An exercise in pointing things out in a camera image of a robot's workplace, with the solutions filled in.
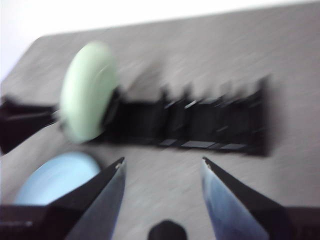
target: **gray surface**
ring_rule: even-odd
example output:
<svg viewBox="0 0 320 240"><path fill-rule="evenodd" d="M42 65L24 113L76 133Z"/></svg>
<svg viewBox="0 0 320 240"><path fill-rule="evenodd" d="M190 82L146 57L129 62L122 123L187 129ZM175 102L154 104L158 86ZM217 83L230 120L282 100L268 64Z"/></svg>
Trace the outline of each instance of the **gray surface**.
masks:
<svg viewBox="0 0 320 240"><path fill-rule="evenodd" d="M80 149L94 153L105 166L127 159L116 240L145 239L163 219L185 226L191 240L213 238L201 190L203 155L280 204L319 207L320 3L41 37L3 81L1 95L57 103L70 61L91 40L109 43L125 88L136 78L154 76L168 83L173 94L193 82L196 96L211 88L218 95L225 81L241 85L273 74L272 155L75 146L52 125L1 157L2 203L10 203L50 157Z"/></svg>

